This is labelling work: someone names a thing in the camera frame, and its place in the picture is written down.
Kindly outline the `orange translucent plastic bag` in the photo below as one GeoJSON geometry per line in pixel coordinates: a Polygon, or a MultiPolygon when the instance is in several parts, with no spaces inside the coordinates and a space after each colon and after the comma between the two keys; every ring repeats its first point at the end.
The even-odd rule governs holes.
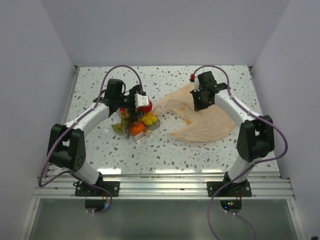
{"type": "Polygon", "coordinates": [[[191,91],[192,82],[175,92],[167,94],[153,108],[154,115],[173,112],[182,118],[186,125],[171,132],[171,135],[181,141],[190,143],[206,143],[219,141],[231,134],[237,127],[229,115],[216,105],[195,111],[191,91]]]}

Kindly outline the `brown longan bunch with leaves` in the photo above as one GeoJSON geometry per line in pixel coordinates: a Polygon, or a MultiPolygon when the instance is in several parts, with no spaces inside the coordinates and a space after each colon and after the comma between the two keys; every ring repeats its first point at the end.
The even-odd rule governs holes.
{"type": "Polygon", "coordinates": [[[120,135],[124,135],[126,139],[129,139],[130,136],[132,137],[136,137],[138,136],[139,134],[142,134],[142,133],[145,133],[144,132],[141,132],[139,134],[137,134],[136,136],[133,136],[131,134],[131,127],[132,125],[134,124],[137,124],[137,123],[140,123],[141,121],[138,121],[138,120],[130,120],[130,114],[128,111],[124,112],[120,112],[119,110],[117,111],[119,116],[120,116],[120,122],[119,123],[116,123],[116,124],[112,124],[111,127],[113,129],[113,131],[117,134],[120,134],[120,135]]]}

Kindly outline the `red round fake fruit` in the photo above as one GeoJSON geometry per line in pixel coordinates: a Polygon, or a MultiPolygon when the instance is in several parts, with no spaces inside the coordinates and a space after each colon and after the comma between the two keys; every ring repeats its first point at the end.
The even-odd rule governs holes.
{"type": "Polygon", "coordinates": [[[138,111],[147,114],[147,113],[149,113],[149,112],[152,111],[152,108],[153,108],[153,104],[152,104],[151,101],[149,101],[149,105],[148,105],[148,106],[140,107],[140,108],[138,109],[138,111]]]}

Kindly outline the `yellow fake banana bunch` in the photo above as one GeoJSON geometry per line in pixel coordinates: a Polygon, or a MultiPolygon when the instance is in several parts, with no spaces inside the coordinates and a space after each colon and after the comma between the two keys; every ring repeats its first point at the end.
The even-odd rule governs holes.
{"type": "Polygon", "coordinates": [[[158,122],[158,118],[155,115],[153,115],[152,113],[147,113],[141,118],[141,121],[146,126],[152,126],[153,124],[158,122]]]}

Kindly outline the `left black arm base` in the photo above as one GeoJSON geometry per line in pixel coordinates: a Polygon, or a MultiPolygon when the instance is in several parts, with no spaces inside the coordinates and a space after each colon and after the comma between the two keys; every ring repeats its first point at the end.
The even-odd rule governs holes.
{"type": "Polygon", "coordinates": [[[83,181],[73,183],[76,197],[118,197],[120,191],[119,181],[98,180],[95,185],[89,185],[83,181]]]}

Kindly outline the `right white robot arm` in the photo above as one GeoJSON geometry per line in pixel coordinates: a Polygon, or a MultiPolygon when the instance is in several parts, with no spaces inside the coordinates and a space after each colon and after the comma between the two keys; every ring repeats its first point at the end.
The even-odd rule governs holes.
{"type": "Polygon", "coordinates": [[[226,112],[239,127],[236,142],[238,157],[227,171],[226,181],[222,185],[227,196],[235,196],[241,190],[240,183],[245,182],[251,172],[247,168],[274,150],[274,130],[270,125],[273,120],[268,115],[258,116],[252,112],[231,94],[228,84],[217,83],[210,71],[198,76],[191,74],[190,82],[194,83],[190,93],[195,111],[215,105],[226,112]]]}

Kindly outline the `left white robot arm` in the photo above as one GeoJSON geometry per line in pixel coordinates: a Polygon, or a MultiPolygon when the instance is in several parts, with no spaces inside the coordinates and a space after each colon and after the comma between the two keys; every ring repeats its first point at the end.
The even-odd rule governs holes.
{"type": "Polygon", "coordinates": [[[122,80],[110,79],[106,89],[80,116],[64,125],[55,124],[50,131],[46,161],[86,182],[87,192],[95,197],[103,193],[104,184],[99,181],[101,173],[86,160],[86,137],[119,108],[128,110],[129,119],[134,121],[142,115],[136,110],[150,105],[141,85],[128,92],[124,91],[125,86],[122,80]]]}

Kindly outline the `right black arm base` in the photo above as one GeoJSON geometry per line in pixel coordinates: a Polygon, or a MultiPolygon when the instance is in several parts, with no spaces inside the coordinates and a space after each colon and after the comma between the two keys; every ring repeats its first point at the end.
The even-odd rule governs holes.
{"type": "Polygon", "coordinates": [[[206,183],[207,186],[207,194],[209,197],[212,197],[215,193],[217,193],[216,197],[251,197],[252,190],[250,183],[248,180],[242,181],[240,183],[231,183],[228,186],[225,186],[222,190],[218,192],[218,190],[224,185],[228,184],[231,179],[226,172],[223,176],[223,180],[220,181],[208,181],[206,183]]]}

